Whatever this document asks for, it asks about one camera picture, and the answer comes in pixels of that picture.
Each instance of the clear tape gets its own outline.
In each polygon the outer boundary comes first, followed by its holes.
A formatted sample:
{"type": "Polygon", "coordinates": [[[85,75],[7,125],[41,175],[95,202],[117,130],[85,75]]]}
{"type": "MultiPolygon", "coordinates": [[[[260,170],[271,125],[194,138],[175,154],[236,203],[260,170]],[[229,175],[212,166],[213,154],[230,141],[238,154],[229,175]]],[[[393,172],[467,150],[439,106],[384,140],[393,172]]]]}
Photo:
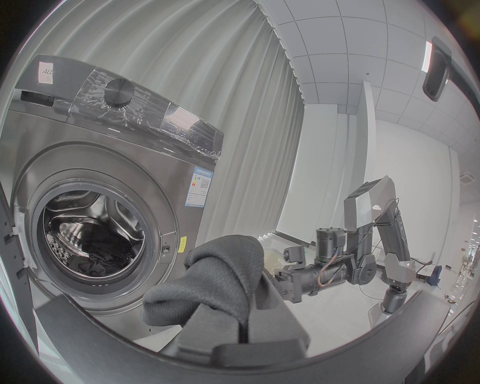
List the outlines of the clear tape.
{"type": "Polygon", "coordinates": [[[222,133],[186,109],[135,83],[134,96],[127,106],[108,105],[104,99],[105,86],[116,78],[113,73],[95,68],[80,88],[69,113],[108,121],[120,130],[126,128],[141,133],[149,141],[161,142],[167,135],[215,162],[220,158],[222,138],[218,135],[222,133]]]}

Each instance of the white curtain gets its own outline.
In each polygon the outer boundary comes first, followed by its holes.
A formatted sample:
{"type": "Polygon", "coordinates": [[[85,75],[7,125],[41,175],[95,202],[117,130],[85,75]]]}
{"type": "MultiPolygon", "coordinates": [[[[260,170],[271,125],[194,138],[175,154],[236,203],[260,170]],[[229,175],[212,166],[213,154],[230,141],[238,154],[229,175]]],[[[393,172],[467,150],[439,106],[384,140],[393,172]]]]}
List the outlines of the white curtain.
{"type": "Polygon", "coordinates": [[[37,53],[116,72],[225,134],[197,244],[275,228],[304,105],[285,51],[253,0],[64,1],[18,55],[0,93],[3,116],[37,53]]]}

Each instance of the qr code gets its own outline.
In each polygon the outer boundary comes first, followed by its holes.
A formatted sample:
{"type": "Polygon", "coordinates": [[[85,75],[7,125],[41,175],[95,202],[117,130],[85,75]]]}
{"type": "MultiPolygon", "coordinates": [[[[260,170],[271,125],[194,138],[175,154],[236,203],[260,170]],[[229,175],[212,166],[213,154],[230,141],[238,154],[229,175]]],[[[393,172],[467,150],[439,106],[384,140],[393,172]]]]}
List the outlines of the qr code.
{"type": "Polygon", "coordinates": [[[208,188],[209,184],[210,184],[210,179],[203,179],[202,182],[200,183],[200,188],[208,188]]]}

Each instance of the front-load washing machine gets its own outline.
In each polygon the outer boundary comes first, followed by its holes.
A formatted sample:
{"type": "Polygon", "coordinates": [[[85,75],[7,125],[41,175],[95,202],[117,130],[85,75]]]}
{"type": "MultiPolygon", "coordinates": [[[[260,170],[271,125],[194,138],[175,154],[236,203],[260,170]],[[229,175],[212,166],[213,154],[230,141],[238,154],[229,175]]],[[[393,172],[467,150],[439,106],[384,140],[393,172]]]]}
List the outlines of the front-load washing machine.
{"type": "Polygon", "coordinates": [[[141,322],[142,296],[184,273],[222,141],[121,76],[37,55],[0,138],[0,181],[24,255],[16,301],[31,313],[66,294],[129,340],[160,331],[141,322]]]}

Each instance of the gray fabric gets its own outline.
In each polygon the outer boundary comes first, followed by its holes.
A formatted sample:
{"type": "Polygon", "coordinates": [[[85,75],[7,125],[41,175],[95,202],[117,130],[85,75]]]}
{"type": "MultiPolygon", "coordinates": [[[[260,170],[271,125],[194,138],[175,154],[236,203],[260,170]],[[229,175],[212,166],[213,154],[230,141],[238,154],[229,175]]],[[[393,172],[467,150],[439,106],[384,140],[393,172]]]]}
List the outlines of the gray fabric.
{"type": "Polygon", "coordinates": [[[264,269],[264,250],[251,236],[230,235],[191,250],[184,277],[160,283],[143,299],[142,320],[154,326],[184,325],[199,304],[223,311],[242,325],[264,269]]]}

